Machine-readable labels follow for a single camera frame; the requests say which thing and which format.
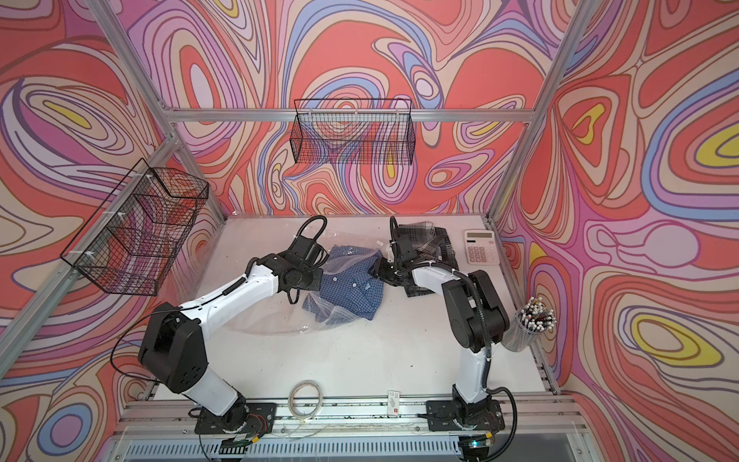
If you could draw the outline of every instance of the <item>pen holder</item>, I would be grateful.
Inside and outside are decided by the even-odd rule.
[[[512,326],[503,334],[501,343],[507,350],[523,351],[528,345],[534,343],[539,333],[527,329],[521,324],[519,319],[516,319],[515,322],[512,322]]]

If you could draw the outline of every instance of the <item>wire basket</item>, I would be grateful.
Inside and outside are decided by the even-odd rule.
[[[149,168],[79,257],[62,259],[106,293],[156,296],[208,192],[183,171]]]
[[[410,99],[298,99],[290,133],[295,163],[412,165]]]

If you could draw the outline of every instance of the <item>calculator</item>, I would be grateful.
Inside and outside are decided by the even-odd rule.
[[[497,265],[500,263],[493,231],[468,229],[464,232],[464,241],[467,250],[467,262],[470,265]]]

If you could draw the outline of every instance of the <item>metal grille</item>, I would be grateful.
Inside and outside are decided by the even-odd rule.
[[[411,165],[411,107],[403,98],[295,100],[295,162]]]
[[[62,259],[106,293],[156,296],[207,198],[204,180],[150,168],[79,257]]]
[[[449,435],[356,438],[263,438],[246,448],[222,449],[220,441],[132,441],[126,461],[139,459],[212,458],[330,458],[331,456],[460,455],[458,437]]]

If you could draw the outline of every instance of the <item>small card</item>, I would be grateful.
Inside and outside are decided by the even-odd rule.
[[[398,408],[401,406],[401,392],[390,390],[387,392],[387,415],[388,417],[398,417],[400,412]]]

